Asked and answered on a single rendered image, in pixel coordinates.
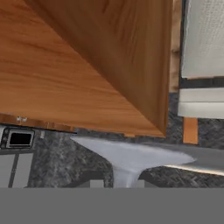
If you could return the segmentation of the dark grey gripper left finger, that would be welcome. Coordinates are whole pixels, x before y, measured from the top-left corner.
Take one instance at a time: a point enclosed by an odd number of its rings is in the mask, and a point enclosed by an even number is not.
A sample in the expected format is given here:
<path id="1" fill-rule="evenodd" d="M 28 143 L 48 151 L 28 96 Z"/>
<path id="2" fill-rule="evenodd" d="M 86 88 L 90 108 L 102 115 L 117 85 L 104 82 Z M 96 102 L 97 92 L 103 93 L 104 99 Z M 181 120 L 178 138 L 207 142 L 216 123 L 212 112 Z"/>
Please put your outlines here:
<path id="1" fill-rule="evenodd" d="M 112 171 L 84 171 L 77 179 L 64 185 L 64 188 L 112 188 Z"/>

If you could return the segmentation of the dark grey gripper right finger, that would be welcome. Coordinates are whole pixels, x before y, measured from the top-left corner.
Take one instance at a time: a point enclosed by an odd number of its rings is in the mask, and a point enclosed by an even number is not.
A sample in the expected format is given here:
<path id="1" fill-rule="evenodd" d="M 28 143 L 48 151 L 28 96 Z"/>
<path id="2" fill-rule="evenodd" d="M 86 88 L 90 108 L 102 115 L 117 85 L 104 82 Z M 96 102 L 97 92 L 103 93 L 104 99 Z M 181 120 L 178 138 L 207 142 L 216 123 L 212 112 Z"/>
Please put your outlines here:
<path id="1" fill-rule="evenodd" d="M 147 169 L 140 174 L 140 179 L 143 179 L 156 187 L 186 187 L 184 180 L 170 168 Z"/>

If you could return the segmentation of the grey appliance with dark window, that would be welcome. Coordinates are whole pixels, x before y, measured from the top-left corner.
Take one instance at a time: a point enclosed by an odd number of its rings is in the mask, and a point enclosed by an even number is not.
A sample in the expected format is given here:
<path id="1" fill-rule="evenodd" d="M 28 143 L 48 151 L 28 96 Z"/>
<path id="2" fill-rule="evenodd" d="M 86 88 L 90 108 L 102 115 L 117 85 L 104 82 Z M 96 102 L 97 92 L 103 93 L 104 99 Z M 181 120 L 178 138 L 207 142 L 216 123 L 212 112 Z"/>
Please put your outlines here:
<path id="1" fill-rule="evenodd" d="M 29 185 L 35 131 L 0 124 L 0 188 Z"/>

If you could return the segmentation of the orange wooden table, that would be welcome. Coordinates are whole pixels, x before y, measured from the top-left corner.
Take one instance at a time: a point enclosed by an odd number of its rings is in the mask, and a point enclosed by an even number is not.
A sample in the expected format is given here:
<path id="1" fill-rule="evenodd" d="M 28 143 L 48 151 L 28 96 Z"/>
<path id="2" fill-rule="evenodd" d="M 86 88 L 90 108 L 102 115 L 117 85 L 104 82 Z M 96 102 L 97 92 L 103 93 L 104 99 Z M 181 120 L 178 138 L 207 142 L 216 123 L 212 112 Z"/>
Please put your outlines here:
<path id="1" fill-rule="evenodd" d="M 0 123 L 165 137 L 172 0 L 0 0 Z"/>

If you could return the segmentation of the white cushioned wooden chair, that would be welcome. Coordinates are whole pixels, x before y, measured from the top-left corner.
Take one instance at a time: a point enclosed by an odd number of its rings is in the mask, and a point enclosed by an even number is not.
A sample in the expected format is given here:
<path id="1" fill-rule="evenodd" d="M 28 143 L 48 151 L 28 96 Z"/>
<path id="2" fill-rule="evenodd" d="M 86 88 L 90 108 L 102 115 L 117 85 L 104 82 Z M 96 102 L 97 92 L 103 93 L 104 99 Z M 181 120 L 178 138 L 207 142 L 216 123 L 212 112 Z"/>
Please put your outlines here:
<path id="1" fill-rule="evenodd" d="M 171 0 L 170 90 L 183 142 L 224 136 L 224 0 Z"/>

